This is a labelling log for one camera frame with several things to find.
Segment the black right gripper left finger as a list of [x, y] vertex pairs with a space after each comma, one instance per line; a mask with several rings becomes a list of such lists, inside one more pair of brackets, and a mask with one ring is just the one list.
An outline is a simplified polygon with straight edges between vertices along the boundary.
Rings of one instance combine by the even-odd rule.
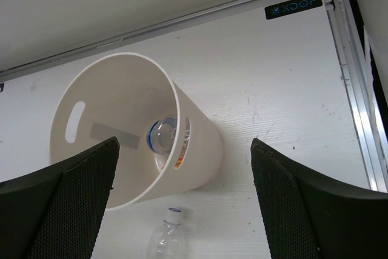
[[71, 158], [1, 183], [1, 258], [90, 258], [113, 189], [111, 137]]

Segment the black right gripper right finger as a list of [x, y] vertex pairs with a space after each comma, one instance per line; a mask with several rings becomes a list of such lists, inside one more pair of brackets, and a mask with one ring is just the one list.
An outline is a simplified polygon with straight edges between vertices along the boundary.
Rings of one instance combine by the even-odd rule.
[[338, 181], [255, 138], [253, 182], [272, 258], [387, 258], [387, 194]]

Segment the clear unlabeled plastic bottle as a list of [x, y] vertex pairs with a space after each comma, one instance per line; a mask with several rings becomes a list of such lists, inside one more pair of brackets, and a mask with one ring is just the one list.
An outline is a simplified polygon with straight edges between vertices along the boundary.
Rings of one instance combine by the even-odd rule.
[[146, 258], [185, 258], [186, 239], [182, 231], [183, 211], [169, 207], [162, 225], [152, 233]]

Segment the clear bottle blue label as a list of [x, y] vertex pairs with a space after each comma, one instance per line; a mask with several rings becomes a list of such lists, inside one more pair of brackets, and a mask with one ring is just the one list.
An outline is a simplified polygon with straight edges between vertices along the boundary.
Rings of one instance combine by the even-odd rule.
[[168, 117], [155, 122], [148, 131], [147, 144], [158, 155], [169, 155], [175, 141], [177, 119]]

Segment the orange juice bottle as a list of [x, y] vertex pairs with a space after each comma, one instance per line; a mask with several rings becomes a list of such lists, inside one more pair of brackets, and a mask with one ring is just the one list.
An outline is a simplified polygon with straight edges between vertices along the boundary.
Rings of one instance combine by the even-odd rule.
[[186, 148], [186, 147], [183, 147], [183, 148], [181, 149], [180, 156], [179, 156], [179, 158], [178, 158], [178, 160], [177, 160], [177, 162], [176, 162], [176, 164], [175, 164], [175, 169], [178, 169], [178, 168], [181, 166], [181, 164], [182, 164], [182, 162], [183, 162], [183, 159], [184, 159], [184, 157], [185, 157], [185, 155], [186, 155], [186, 151], [187, 151], [187, 148]]

